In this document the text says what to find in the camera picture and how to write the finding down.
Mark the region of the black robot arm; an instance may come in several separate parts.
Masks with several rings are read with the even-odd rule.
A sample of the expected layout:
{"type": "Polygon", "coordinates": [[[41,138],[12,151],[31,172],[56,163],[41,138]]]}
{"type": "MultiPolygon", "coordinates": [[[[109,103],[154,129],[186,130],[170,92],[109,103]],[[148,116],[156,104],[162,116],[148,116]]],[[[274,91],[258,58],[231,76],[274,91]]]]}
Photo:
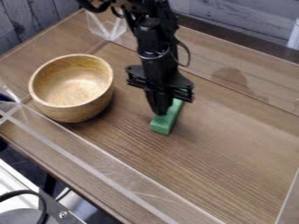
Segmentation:
{"type": "Polygon", "coordinates": [[[99,0],[95,6],[89,0],[76,0],[92,13],[111,9],[117,18],[123,18],[136,39],[136,53],[140,65],[126,67],[127,84],[144,90],[152,111],[167,114],[174,99],[192,102],[192,81],[179,71],[191,62],[179,62],[178,46],[190,49],[175,37],[179,30],[178,17],[168,0],[99,0]]]}

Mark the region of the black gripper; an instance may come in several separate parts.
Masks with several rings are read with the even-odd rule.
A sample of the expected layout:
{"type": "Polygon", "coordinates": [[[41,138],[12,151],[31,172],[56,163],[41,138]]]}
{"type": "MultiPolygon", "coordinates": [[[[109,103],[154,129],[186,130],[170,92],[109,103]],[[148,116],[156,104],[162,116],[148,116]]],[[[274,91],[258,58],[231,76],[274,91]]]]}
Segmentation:
{"type": "Polygon", "coordinates": [[[127,84],[144,90],[151,110],[164,116],[174,99],[192,102],[194,84],[180,74],[178,62],[168,52],[140,52],[139,58],[140,65],[126,67],[127,84]]]}

